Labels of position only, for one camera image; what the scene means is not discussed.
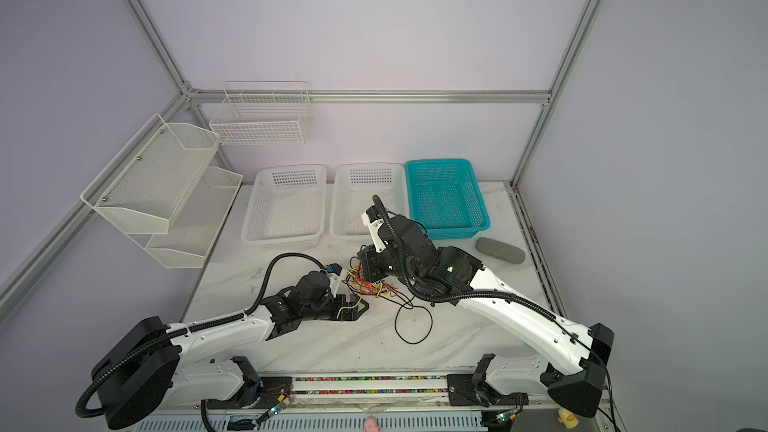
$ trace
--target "tangled wires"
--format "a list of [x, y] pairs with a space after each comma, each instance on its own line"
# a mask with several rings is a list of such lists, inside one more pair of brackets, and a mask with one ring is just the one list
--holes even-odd
[[[344, 279], [344, 283], [346, 284], [347, 288], [350, 290], [350, 293], [355, 293], [358, 295], [369, 295], [376, 298], [383, 298], [386, 301], [389, 301], [393, 304], [397, 304], [399, 308], [397, 309], [397, 313], [395, 314], [395, 333], [398, 337], [400, 337], [400, 340], [403, 342], [410, 344], [410, 345], [416, 345], [420, 344], [421, 342], [425, 341], [427, 337], [429, 336], [430, 332], [432, 332], [432, 326], [434, 325], [435, 321], [432, 318], [432, 312], [427, 309], [427, 307], [423, 307], [421, 305], [414, 305], [413, 303], [413, 297], [407, 298], [404, 293], [399, 292], [398, 288], [395, 287], [392, 284], [389, 284], [388, 282], [385, 282], [383, 280], [378, 282], [368, 282], [365, 280], [360, 272], [362, 271], [362, 264], [360, 261], [358, 261], [357, 266], [352, 266], [352, 260], [356, 260], [356, 258], [350, 259], [350, 268], [348, 268], [347, 276]], [[424, 309], [425, 312], [429, 315], [429, 330], [424, 335], [423, 338], [411, 342], [406, 340], [401, 334], [400, 331], [397, 328], [397, 321], [400, 317], [400, 312], [403, 311], [403, 309], [410, 311], [414, 309]]]

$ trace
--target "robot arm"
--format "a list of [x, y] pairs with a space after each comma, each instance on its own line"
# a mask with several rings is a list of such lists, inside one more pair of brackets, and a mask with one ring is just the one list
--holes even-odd
[[560, 317], [504, 283], [480, 260], [455, 247], [436, 248], [417, 222], [390, 217], [377, 196], [362, 214], [373, 245], [360, 251], [363, 277], [398, 277], [417, 298], [450, 302], [501, 325], [540, 353], [532, 360], [486, 355], [475, 370], [478, 402], [513, 392], [547, 393], [576, 414], [593, 417], [600, 403], [614, 333]]
[[[147, 417], [160, 404], [216, 399], [231, 400], [240, 408], [253, 406], [261, 380], [248, 359], [214, 357], [226, 357], [228, 350], [242, 344], [287, 334], [303, 321], [357, 320], [368, 310], [368, 303], [355, 295], [347, 301], [344, 294], [336, 293], [339, 272], [338, 264], [310, 272], [297, 285], [257, 299], [252, 308], [237, 314], [188, 324], [165, 325], [158, 317], [139, 322], [94, 367], [94, 382], [75, 412], [83, 418], [104, 415], [109, 428], [121, 429]], [[262, 289], [268, 277], [265, 274]], [[99, 409], [86, 407], [94, 393], [101, 402]]]

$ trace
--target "white marble table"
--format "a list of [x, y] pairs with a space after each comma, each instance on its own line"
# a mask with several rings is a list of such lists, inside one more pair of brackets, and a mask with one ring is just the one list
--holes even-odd
[[[186, 322], [250, 306], [258, 294], [266, 266], [275, 255], [287, 252], [259, 248], [240, 240], [251, 188], [243, 186], [235, 199], [216, 249], [187, 309]], [[513, 265], [475, 250], [477, 237], [485, 236], [516, 245], [528, 254], [504, 185], [501, 182], [481, 182], [480, 189], [491, 219], [490, 229], [474, 238], [436, 241], [436, 244], [455, 245], [474, 254], [506, 283], [536, 302], [546, 304], [542, 285], [529, 256], [523, 264]], [[330, 210], [331, 197], [332, 185], [328, 185], [327, 211]], [[330, 212], [326, 212], [326, 231], [320, 244], [295, 252], [312, 255], [324, 264], [338, 262], [347, 267], [350, 257], [357, 253], [360, 245], [332, 238], [328, 233], [329, 217]], [[274, 267], [266, 295], [295, 284], [314, 267], [302, 258], [284, 258]], [[405, 290], [394, 278], [389, 278], [389, 281]], [[474, 369], [480, 357], [489, 352], [509, 358], [535, 354], [533, 349], [493, 322], [450, 304], [437, 304], [430, 308], [434, 317], [432, 332], [420, 344], [410, 345], [395, 334], [393, 322], [397, 305], [373, 297], [365, 299], [370, 303], [370, 309], [357, 322], [302, 322], [296, 331], [274, 340], [228, 350], [226, 358], [245, 355], [257, 370], [270, 373], [318, 373]], [[419, 300], [414, 302], [427, 305]], [[424, 311], [416, 309], [400, 313], [398, 330], [410, 341], [423, 337], [427, 326], [428, 318]]]

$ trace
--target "gray sponge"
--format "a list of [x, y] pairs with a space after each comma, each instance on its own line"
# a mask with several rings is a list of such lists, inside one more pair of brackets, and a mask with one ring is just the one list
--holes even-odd
[[521, 248], [488, 237], [480, 237], [475, 242], [475, 248], [481, 254], [500, 258], [512, 264], [523, 264], [525, 260], [525, 252]]

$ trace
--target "white wire mesh basket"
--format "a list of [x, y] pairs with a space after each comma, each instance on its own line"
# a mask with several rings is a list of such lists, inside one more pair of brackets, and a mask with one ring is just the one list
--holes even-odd
[[305, 82], [222, 82], [226, 98], [210, 121], [227, 146], [303, 144], [312, 125]]
[[268, 248], [312, 246], [325, 220], [325, 167], [265, 168], [256, 174], [240, 237]]
[[330, 234], [348, 242], [370, 242], [362, 215], [376, 194], [385, 207], [410, 218], [406, 170], [400, 164], [349, 164], [336, 169], [331, 201]]
[[166, 268], [200, 268], [216, 241], [243, 176], [207, 167], [168, 234], [153, 235], [144, 250]]
[[215, 132], [158, 119], [162, 125], [95, 203], [81, 195], [123, 234], [168, 234], [219, 148]]

